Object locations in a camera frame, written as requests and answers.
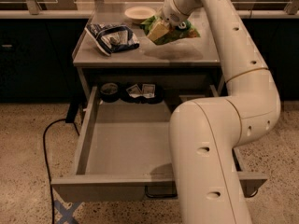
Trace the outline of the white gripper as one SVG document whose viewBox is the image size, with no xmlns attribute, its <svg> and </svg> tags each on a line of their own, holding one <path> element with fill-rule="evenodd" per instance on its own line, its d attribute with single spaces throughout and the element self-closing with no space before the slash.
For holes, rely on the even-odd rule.
<svg viewBox="0 0 299 224">
<path fill-rule="evenodd" d="M 172 26 L 179 26 L 188 19 L 188 15 L 183 14 L 175 5 L 174 0 L 164 0 L 161 17 L 156 20 L 150 27 L 147 38 L 151 41 L 156 41 L 166 35 Z"/>
</svg>

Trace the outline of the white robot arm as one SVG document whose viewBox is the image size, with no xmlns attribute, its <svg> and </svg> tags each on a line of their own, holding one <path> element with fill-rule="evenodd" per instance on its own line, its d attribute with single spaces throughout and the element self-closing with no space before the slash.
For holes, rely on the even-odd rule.
<svg viewBox="0 0 299 224">
<path fill-rule="evenodd" d="M 271 131 L 280 99 L 271 72 L 231 0 L 164 0 L 172 25 L 206 11 L 227 96 L 179 105 L 169 122 L 171 160 L 183 224 L 251 224 L 233 149 Z"/>
</svg>

